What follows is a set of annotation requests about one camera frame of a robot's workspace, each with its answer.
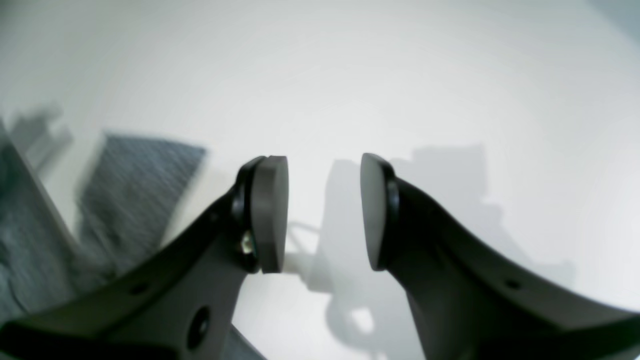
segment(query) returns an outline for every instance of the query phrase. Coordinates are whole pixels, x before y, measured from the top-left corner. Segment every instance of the metal screw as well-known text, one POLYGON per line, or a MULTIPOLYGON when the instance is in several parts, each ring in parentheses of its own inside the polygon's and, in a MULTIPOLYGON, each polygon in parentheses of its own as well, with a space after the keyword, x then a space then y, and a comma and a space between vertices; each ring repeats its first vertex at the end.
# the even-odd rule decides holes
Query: metal screw
POLYGON ((250 230, 245 231, 244 234, 242 235, 240 246, 242 247, 242 253, 245 255, 255 253, 255 245, 253 244, 253 234, 251 233, 250 230))

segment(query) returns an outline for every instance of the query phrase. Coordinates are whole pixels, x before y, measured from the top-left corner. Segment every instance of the white floor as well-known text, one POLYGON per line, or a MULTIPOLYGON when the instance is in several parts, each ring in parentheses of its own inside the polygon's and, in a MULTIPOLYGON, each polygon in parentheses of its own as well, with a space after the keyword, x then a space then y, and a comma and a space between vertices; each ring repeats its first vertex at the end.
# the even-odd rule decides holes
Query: white floor
POLYGON ((365 151, 523 266, 640 310, 640 37, 616 17, 640 12, 607 6, 0 1, 0 113, 64 111, 44 182, 70 227, 106 131, 210 150, 168 238, 245 161, 287 155, 287 273, 249 276, 234 324, 270 359, 419 359, 367 262, 365 151))

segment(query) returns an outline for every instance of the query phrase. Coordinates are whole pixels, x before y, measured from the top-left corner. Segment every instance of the gray fabric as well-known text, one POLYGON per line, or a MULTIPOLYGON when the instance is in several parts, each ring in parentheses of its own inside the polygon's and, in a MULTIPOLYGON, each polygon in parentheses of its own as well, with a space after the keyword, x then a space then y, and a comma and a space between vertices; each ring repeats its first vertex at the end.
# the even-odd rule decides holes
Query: gray fabric
POLYGON ((92 291, 153 256, 204 150, 165 140, 109 136, 80 200, 72 279, 92 291))
POLYGON ((21 155, 0 129, 0 322, 69 301, 66 232, 21 155))

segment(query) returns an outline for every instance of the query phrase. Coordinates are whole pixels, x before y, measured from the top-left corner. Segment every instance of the round gray pad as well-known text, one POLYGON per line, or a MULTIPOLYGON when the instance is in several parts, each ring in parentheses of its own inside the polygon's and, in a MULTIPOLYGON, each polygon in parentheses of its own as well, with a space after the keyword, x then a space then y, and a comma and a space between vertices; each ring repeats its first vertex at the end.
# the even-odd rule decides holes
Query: round gray pad
POLYGON ((388 245, 385 238, 393 231, 399 197, 394 169, 378 155, 362 155, 360 195, 369 262, 373 270, 384 270, 388 245))
POLYGON ((262 272, 281 272, 289 205, 289 167, 285 156, 270 156, 256 166, 250 203, 262 272))

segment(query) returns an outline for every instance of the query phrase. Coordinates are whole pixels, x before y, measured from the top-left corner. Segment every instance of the hole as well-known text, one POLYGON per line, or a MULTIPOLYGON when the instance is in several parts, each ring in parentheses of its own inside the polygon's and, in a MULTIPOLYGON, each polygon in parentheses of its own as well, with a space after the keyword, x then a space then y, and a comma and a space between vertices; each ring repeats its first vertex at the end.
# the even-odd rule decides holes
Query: hole
POLYGON ((509 289, 514 289, 514 290, 520 290, 520 288, 522 287, 520 285, 519 282, 515 281, 515 280, 507 280, 504 282, 504 284, 509 288, 509 289))
POLYGON ((209 309, 204 306, 198 310, 191 321, 187 335, 187 347, 189 349, 196 348, 207 335, 207 330, 209 330, 209 309))
POLYGON ((129 290, 129 293, 131 295, 140 295, 143 292, 145 292, 147 289, 149 289, 149 283, 148 282, 141 282, 138 285, 132 287, 131 290, 129 290))

